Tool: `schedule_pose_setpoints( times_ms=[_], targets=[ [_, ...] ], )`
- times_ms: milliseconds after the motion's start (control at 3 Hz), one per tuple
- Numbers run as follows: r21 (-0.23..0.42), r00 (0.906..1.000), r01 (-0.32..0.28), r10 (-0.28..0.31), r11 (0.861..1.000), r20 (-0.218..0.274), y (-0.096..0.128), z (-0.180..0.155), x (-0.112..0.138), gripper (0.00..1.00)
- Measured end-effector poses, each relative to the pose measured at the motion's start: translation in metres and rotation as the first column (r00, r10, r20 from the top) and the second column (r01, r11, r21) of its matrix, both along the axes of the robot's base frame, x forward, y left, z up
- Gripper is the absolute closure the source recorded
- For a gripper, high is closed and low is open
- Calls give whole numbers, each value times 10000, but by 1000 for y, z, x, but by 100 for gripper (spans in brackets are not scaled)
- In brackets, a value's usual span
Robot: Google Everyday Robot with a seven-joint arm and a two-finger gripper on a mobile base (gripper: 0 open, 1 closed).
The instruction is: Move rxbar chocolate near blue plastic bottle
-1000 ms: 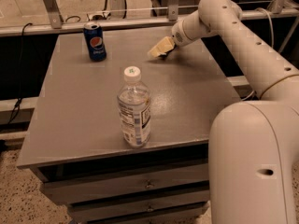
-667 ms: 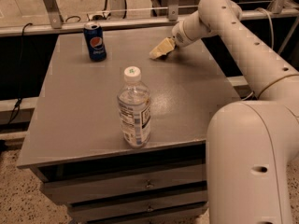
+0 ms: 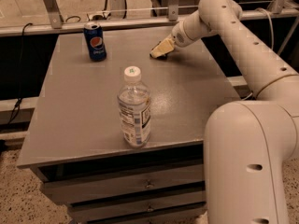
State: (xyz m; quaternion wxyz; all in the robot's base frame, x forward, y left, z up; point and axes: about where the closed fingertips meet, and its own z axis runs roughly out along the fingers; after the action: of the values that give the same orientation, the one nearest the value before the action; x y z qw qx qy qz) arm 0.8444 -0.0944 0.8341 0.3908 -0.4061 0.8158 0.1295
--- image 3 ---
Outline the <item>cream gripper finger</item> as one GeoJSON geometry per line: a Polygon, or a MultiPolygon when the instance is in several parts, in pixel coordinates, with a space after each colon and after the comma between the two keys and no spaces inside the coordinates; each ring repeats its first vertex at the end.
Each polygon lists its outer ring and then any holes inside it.
{"type": "Polygon", "coordinates": [[[150,52],[149,55],[162,56],[172,52],[175,49],[175,42],[172,38],[166,38],[159,42],[150,52]]]}

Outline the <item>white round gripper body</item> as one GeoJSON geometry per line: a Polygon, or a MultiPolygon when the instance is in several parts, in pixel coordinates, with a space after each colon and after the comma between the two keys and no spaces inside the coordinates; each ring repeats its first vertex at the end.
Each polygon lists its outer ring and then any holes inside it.
{"type": "Polygon", "coordinates": [[[199,11],[195,11],[174,26],[170,37],[178,47],[184,48],[203,37],[210,37],[214,34],[200,19],[199,11]]]}

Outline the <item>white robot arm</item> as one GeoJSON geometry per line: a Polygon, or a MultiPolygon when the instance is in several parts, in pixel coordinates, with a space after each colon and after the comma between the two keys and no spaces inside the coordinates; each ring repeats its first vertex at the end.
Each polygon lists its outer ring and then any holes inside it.
{"type": "Polygon", "coordinates": [[[219,107],[206,124],[208,224],[289,224],[282,163],[299,155],[299,74],[241,16],[233,0],[200,0],[150,55],[221,37],[253,98],[219,107]]]}

